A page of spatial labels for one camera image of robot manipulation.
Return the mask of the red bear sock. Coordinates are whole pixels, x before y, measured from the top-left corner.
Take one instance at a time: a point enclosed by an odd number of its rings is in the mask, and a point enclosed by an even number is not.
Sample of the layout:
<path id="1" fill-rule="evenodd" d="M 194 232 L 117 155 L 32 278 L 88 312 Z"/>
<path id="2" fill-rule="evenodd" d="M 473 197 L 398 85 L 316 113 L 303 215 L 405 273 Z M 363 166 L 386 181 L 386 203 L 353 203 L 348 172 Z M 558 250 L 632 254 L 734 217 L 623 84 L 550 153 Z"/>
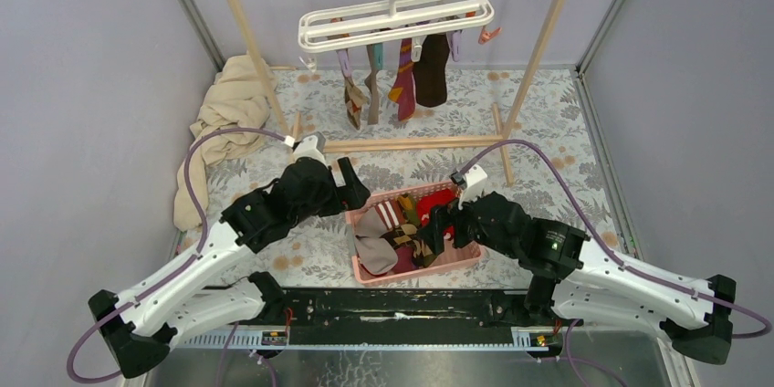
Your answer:
<path id="1" fill-rule="evenodd" d="M 431 211 L 436 206 L 447 205 L 456 198 L 456 193 L 449 188 L 431 193 L 417 202 L 417 214 L 420 217 L 420 227 L 430 223 Z"/>

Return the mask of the green striped sock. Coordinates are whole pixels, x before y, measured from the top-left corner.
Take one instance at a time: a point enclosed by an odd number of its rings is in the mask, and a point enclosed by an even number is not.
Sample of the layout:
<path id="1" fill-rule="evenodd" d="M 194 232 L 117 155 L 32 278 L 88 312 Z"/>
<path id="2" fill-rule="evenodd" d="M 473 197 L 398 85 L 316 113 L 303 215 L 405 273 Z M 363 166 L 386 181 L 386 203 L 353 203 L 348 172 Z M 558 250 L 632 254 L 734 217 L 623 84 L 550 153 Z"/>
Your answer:
<path id="1" fill-rule="evenodd" d="M 403 218 L 408 224 L 419 227 L 421 225 L 421 218 L 417 210 L 417 202 L 410 193 L 403 193 L 395 198 L 396 203 L 399 205 Z"/>

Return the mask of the argyle brown sock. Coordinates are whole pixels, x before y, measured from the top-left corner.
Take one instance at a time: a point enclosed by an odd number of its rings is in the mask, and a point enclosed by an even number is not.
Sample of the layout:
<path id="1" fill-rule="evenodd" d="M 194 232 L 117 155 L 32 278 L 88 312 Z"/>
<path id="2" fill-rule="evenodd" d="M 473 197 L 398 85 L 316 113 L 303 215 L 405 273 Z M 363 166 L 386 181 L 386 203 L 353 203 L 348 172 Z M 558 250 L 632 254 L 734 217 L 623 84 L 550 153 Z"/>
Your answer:
<path id="1" fill-rule="evenodd" d="M 403 224 L 382 236 L 395 251 L 400 246 L 410 246 L 413 250 L 414 263 L 418 269 L 430 267 L 437 259 L 424 241 L 417 235 L 417 228 L 411 224 Z"/>

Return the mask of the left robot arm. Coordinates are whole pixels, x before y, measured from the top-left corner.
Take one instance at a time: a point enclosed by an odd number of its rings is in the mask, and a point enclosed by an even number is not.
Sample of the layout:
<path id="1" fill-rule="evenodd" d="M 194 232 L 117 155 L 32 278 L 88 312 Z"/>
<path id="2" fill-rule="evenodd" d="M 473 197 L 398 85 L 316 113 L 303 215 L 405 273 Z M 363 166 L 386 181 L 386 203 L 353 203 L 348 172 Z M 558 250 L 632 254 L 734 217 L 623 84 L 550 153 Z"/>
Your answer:
<path id="1" fill-rule="evenodd" d="M 119 367 L 136 378 L 159 365 L 181 342 L 227 323 L 280 318 L 283 300 L 270 281 L 251 279 L 199 300 L 207 282 L 284 239 L 310 217 L 361 209 L 370 190 L 349 158 L 338 160 L 342 185 L 331 168 L 299 157 L 269 184 L 241 196 L 206 230 L 197 246 L 184 250 L 150 277 L 119 293 L 102 289 L 89 298 L 100 336 Z"/>

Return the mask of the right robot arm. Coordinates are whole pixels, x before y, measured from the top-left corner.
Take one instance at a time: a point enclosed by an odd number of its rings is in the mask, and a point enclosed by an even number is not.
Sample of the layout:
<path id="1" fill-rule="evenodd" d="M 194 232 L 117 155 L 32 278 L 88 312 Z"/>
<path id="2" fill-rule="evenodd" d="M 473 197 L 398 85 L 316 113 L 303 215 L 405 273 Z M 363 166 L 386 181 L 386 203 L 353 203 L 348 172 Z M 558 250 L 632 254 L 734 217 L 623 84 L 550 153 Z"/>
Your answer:
<path id="1" fill-rule="evenodd" d="M 446 240 L 458 248 L 477 243 L 531 273 L 526 295 L 495 314 L 497 321 L 606 324 L 649 333 L 696 361 L 727 362 L 733 324 L 724 304 L 736 295 L 729 277 L 691 278 L 612 258 L 580 229 L 533 217 L 499 193 L 437 204 L 419 216 L 417 235 L 433 251 L 443 252 Z"/>

